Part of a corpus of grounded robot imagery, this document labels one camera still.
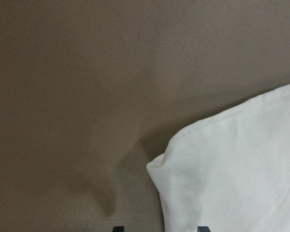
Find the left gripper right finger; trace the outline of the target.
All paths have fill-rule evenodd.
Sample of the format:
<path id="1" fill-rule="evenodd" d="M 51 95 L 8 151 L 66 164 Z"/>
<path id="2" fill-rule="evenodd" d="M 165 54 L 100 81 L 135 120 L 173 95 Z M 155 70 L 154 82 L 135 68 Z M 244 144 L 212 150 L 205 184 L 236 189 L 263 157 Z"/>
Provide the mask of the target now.
<path id="1" fill-rule="evenodd" d="M 211 232 L 210 228 L 207 226 L 198 226 L 197 232 Z"/>

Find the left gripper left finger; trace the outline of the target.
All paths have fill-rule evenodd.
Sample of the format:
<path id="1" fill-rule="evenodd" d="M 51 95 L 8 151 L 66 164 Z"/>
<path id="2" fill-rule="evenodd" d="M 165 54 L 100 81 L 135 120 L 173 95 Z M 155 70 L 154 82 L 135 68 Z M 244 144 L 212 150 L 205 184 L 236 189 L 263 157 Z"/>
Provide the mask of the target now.
<path id="1" fill-rule="evenodd" d="M 124 226 L 115 226 L 113 227 L 112 232 L 124 232 Z"/>

